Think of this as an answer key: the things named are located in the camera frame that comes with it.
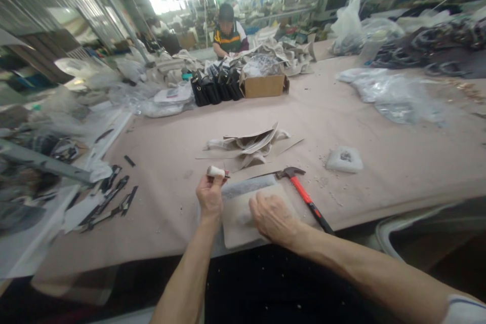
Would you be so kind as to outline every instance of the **work table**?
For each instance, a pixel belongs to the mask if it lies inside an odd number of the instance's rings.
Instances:
[[[395,124],[362,103],[352,86],[335,80],[353,62],[354,57],[341,57],[313,64],[314,74],[291,79],[288,95],[228,101],[159,119],[133,117],[105,157],[123,166],[119,177],[130,175],[124,194],[139,186],[128,214],[88,233],[60,233],[34,281],[183,253],[198,222],[194,190],[201,175],[209,165],[224,166],[224,160],[194,156],[210,139],[257,132],[276,121],[304,140],[279,155],[272,167],[307,172],[299,179],[334,230],[484,195],[484,120],[451,107],[443,128],[428,122]],[[338,145],[357,148],[361,172],[323,167]],[[316,225],[295,188],[281,183],[301,219]]]

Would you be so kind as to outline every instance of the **hammer head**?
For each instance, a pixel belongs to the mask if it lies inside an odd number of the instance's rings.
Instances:
[[[298,169],[297,167],[287,167],[283,171],[278,171],[275,174],[276,174],[278,179],[281,179],[282,177],[285,177],[285,176],[287,176],[288,178],[292,178],[292,177],[295,176],[296,173],[304,175],[305,171]]]

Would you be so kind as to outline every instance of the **hand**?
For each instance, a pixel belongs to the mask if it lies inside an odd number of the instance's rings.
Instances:
[[[300,222],[292,216],[280,197],[265,197],[257,192],[256,200],[250,199],[250,210],[261,235],[283,247],[292,243]]]
[[[196,195],[201,205],[201,220],[206,218],[219,218],[223,212],[223,199],[221,187],[227,179],[224,176],[210,177],[203,175],[196,188]]]

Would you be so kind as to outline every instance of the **white spool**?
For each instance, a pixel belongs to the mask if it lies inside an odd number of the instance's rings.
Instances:
[[[206,175],[211,176],[211,177],[216,177],[216,176],[226,176],[226,173],[224,170],[217,168],[216,166],[209,166],[208,171],[206,172]]]

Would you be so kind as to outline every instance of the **hammer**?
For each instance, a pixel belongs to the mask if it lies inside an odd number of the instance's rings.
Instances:
[[[305,192],[304,188],[302,187],[302,185],[299,182],[299,179],[297,178],[297,176],[295,176],[296,172],[301,174],[301,175],[305,174],[304,170],[298,169],[297,167],[287,167],[283,171],[275,172],[275,174],[276,174],[277,178],[279,178],[279,179],[281,179],[282,177],[285,177],[285,176],[289,177],[290,180],[292,181],[292,183],[294,184],[295,188],[299,192],[300,196],[302,197],[302,199],[306,203],[307,207],[310,209],[312,215],[315,217],[315,219],[317,220],[319,225],[322,227],[322,229],[327,234],[336,235],[334,233],[334,231],[332,230],[332,228],[330,227],[330,225],[328,224],[328,222],[324,219],[324,217],[320,213],[319,209],[314,205],[310,196],[307,194],[307,192]]]

